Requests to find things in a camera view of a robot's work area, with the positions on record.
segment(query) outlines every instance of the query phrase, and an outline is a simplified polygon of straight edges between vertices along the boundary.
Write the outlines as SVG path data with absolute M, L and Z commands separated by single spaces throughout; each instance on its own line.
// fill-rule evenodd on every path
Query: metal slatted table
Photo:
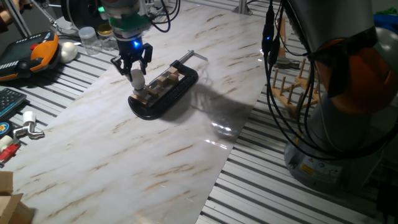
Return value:
M 10 122 L 14 126 L 22 126 L 22 114 L 33 111 L 37 116 L 36 128 L 41 131 L 51 123 L 70 103 L 83 93 L 110 66 L 111 58 L 118 55 L 117 51 L 102 51 L 94 57 L 86 54 L 85 49 L 77 45 L 78 56 L 68 64 L 59 63 L 54 69 L 34 74 L 28 79 L 19 79 L 2 83 L 0 90 L 10 88 L 27 95 L 21 110 Z M 31 140 L 24 138 L 22 145 Z
M 188 1 L 230 10 L 238 5 L 238 1 L 234 0 Z M 259 2 L 250 8 L 253 15 L 265 16 L 268 3 Z M 287 47 L 296 54 L 305 53 L 296 35 L 290 36 Z M 286 54 L 288 58 L 302 60 L 302 57 Z M 278 74 L 276 85 L 280 87 L 285 75 L 285 85 L 288 86 L 295 83 L 298 71 L 279 70 Z M 294 89 L 292 102 L 298 102 L 302 91 L 300 88 Z M 278 102 L 278 106 L 288 118 L 289 114 L 283 105 Z M 295 127 L 295 121 L 288 121 Z M 302 185 L 286 168 L 283 155 L 286 143 L 269 112 L 265 86 L 216 180 L 197 224 L 380 223 L 375 219 L 378 216 L 377 189 L 365 185 L 355 195 L 346 192 L 328 195 Z

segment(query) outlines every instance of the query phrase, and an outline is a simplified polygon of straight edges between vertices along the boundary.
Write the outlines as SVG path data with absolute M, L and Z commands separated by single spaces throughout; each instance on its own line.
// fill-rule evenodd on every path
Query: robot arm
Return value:
M 151 26 L 151 18 L 146 14 L 143 0 L 101 0 L 99 9 L 103 19 L 109 19 L 113 34 L 118 42 L 119 56 L 111 62 L 121 75 L 131 82 L 131 67 L 140 62 L 143 74 L 152 60 L 152 46 L 142 43 L 142 33 Z
M 398 36 L 375 28 L 370 0 L 282 2 L 339 110 L 371 114 L 390 105 L 398 90 Z

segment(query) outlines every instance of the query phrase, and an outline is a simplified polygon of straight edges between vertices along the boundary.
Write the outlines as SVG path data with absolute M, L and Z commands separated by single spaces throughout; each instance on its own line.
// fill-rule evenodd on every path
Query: yellow label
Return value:
M 305 172 L 306 174 L 308 174 L 310 176 L 312 176 L 315 172 L 315 169 L 312 169 L 311 167 L 305 165 L 304 163 L 301 164 L 300 170 L 302 170 L 303 172 Z

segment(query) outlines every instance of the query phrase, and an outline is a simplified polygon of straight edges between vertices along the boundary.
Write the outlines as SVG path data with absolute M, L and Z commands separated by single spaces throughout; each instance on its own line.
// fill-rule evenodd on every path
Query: white plug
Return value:
M 3 150 L 7 149 L 8 146 L 12 145 L 14 140 L 10 136 L 4 136 L 0 139 L 0 154 Z
M 139 69 L 131 70 L 131 85 L 135 90 L 142 90 L 145 86 L 144 73 Z
M 24 125 L 26 122 L 33 122 L 36 126 L 36 114 L 33 111 L 26 111 L 24 113 Z

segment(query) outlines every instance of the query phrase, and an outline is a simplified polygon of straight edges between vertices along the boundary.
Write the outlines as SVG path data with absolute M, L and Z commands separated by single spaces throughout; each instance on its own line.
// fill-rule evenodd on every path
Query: marble-pattern sheet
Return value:
M 137 118 L 130 83 L 110 68 L 7 164 L 34 223 L 194 223 L 266 82 L 264 19 L 183 2 L 151 29 L 149 82 L 187 53 L 198 83 L 165 116 Z

